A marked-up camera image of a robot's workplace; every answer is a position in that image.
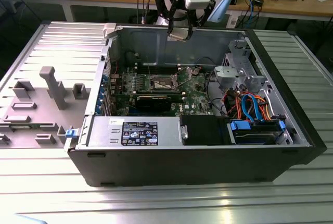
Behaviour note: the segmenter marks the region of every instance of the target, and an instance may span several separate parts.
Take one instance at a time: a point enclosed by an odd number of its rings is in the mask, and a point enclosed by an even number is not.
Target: table leg
[[[75,17],[72,8],[69,4],[62,4],[63,13],[65,14],[67,22],[75,22]]]
[[[238,21],[238,17],[241,16],[242,11],[232,10],[228,19],[227,28],[234,29]]]

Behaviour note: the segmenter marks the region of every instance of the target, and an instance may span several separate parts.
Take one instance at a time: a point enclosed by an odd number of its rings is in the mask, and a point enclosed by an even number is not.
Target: warning label
[[[157,122],[124,122],[123,146],[158,145]]]

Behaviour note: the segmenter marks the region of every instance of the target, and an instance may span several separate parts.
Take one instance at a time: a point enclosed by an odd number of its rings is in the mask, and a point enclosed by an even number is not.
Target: blue latch
[[[285,123],[284,123],[283,121],[279,121],[279,125],[280,125],[280,127],[281,127],[281,129],[282,129],[283,131],[286,130],[286,125],[285,125]]]
[[[78,138],[80,135],[80,129],[68,129],[66,130],[66,138]]]
[[[231,124],[231,130],[250,130],[251,126],[250,123],[247,121],[232,121]]]

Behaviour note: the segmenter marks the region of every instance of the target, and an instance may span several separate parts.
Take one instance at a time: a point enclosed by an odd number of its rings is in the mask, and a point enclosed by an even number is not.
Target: floor
[[[38,16],[45,21],[65,21],[62,8],[58,5],[48,4],[28,4]],[[24,4],[17,4],[17,13],[11,15],[7,13],[0,4],[0,77],[2,77],[15,58],[24,48],[34,31],[39,26],[39,21],[29,11]],[[74,6],[73,8],[77,21],[81,22],[118,22],[134,23],[136,21],[136,10],[124,8],[107,8]],[[154,21],[154,14],[149,17],[150,22]],[[207,23],[206,27],[225,27],[228,16],[225,16],[221,23]],[[252,20],[249,28],[268,30],[292,30],[302,39],[309,49],[315,48],[317,39],[325,39],[325,43],[316,52],[317,58],[324,66],[333,72],[333,62],[331,57],[333,34],[322,36],[321,32],[326,24],[322,22],[287,20],[287,19],[267,19],[260,18],[257,23]]]

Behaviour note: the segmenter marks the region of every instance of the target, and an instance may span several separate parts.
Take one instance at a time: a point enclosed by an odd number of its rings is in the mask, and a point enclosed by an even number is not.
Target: motherboard
[[[127,67],[111,74],[103,115],[212,115],[205,74],[196,67]]]

